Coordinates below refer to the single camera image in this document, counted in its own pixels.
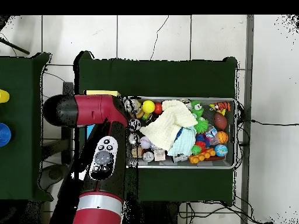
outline blue ball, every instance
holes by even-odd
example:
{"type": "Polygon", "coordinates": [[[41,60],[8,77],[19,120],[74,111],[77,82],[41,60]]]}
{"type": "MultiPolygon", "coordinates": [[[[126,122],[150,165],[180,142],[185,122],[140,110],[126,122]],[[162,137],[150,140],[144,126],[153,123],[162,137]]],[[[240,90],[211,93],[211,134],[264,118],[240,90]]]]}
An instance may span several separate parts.
{"type": "Polygon", "coordinates": [[[214,150],[215,150],[217,156],[225,156],[228,152],[227,147],[223,144],[216,145],[214,150]]]}

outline green table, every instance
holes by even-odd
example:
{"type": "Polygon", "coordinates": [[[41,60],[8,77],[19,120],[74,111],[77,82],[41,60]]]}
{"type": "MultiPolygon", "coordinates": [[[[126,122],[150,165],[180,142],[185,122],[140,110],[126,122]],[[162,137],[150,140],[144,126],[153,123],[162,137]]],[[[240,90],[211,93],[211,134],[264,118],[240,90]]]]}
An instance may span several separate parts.
{"type": "Polygon", "coordinates": [[[41,74],[47,53],[34,58],[0,57],[0,89],[10,100],[0,103],[0,122],[12,133],[0,148],[0,199],[51,201],[38,187],[41,163],[41,74]]]}
{"type": "MultiPolygon", "coordinates": [[[[75,92],[117,90],[123,96],[235,98],[235,58],[223,61],[96,60],[87,51],[74,63],[75,92]]],[[[80,130],[80,147],[84,131],[80,130]]],[[[141,201],[225,201],[232,205],[233,169],[139,169],[141,201]]],[[[126,192],[135,173],[126,171],[126,192]]]]}

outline metal frame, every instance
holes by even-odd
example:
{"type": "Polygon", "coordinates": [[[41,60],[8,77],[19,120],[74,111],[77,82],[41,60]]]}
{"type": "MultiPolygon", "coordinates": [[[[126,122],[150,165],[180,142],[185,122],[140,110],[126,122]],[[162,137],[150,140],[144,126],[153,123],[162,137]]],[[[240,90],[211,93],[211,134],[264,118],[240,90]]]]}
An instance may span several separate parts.
{"type": "MultiPolygon", "coordinates": [[[[244,90],[244,109],[245,119],[251,120],[251,93],[252,93],[252,64],[253,64],[253,28],[254,16],[247,15],[247,39],[246,39],[246,65],[245,65],[245,90],[244,90]]],[[[244,146],[243,152],[243,165],[242,165],[242,187],[241,187],[241,209],[248,214],[248,195],[249,195],[249,153],[250,143],[249,136],[251,130],[251,122],[244,122],[243,142],[247,145],[244,146]]],[[[247,224],[247,217],[241,214],[243,220],[241,224],[247,224]]]]}

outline yellow object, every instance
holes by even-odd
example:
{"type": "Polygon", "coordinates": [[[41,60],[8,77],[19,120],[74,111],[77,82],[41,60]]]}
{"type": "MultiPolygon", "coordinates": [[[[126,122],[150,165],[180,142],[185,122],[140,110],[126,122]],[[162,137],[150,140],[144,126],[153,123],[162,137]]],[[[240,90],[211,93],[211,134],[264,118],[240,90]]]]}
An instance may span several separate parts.
{"type": "Polygon", "coordinates": [[[221,144],[224,144],[228,141],[228,135],[224,131],[218,131],[216,136],[221,144]]]}
{"type": "Polygon", "coordinates": [[[202,162],[205,158],[210,158],[210,156],[215,156],[216,152],[213,148],[208,148],[204,152],[198,155],[189,156],[190,163],[196,164],[197,162],[202,162]]]}
{"type": "Polygon", "coordinates": [[[221,114],[224,116],[224,114],[225,114],[225,109],[223,109],[222,111],[220,111],[220,110],[217,110],[217,109],[215,108],[215,105],[214,105],[214,104],[209,104],[209,106],[210,106],[213,110],[215,110],[215,111],[218,112],[218,113],[221,113],[221,114]]]}
{"type": "Polygon", "coordinates": [[[108,91],[108,90],[87,90],[87,95],[113,95],[120,96],[118,91],[108,91]]]}
{"type": "Polygon", "coordinates": [[[142,109],[143,109],[143,112],[145,112],[145,113],[148,113],[148,114],[152,113],[155,110],[155,103],[152,102],[151,100],[146,100],[142,104],[142,109]]]}
{"type": "Polygon", "coordinates": [[[8,102],[9,93],[0,89],[0,103],[8,102]]]}

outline gray stripe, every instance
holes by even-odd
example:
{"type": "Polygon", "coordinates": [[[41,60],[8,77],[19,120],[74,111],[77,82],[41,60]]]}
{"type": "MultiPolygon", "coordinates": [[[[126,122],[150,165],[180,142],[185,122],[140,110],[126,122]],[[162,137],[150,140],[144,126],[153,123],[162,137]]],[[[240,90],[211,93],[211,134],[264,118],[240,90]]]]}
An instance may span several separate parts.
{"type": "Polygon", "coordinates": [[[121,215],[122,203],[106,195],[86,195],[80,198],[78,209],[107,209],[121,215]]]}

